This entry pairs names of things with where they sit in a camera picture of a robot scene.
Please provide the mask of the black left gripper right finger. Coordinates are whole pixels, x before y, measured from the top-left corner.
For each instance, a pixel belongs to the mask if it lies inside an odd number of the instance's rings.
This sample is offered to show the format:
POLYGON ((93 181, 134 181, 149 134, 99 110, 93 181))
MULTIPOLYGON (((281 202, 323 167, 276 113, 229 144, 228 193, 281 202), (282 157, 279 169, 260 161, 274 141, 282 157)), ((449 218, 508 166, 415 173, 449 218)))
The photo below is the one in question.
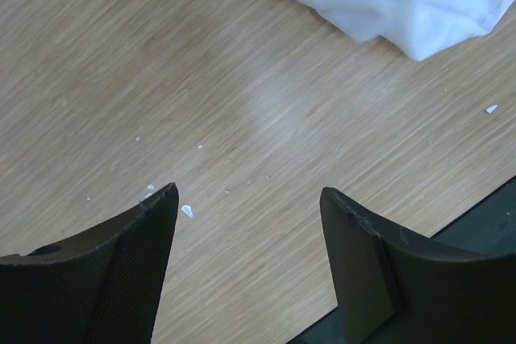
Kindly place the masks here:
POLYGON ((514 255, 438 242, 334 188, 320 214, 345 342, 514 342, 514 255))

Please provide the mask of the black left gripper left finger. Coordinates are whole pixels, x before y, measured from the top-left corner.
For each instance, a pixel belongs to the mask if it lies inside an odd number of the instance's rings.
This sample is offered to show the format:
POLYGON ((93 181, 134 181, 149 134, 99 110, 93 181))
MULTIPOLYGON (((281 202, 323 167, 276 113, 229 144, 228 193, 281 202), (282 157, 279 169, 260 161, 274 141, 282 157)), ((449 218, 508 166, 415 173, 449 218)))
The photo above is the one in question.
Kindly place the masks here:
POLYGON ((177 221, 165 185, 28 255, 1 258, 3 343, 149 343, 177 221))

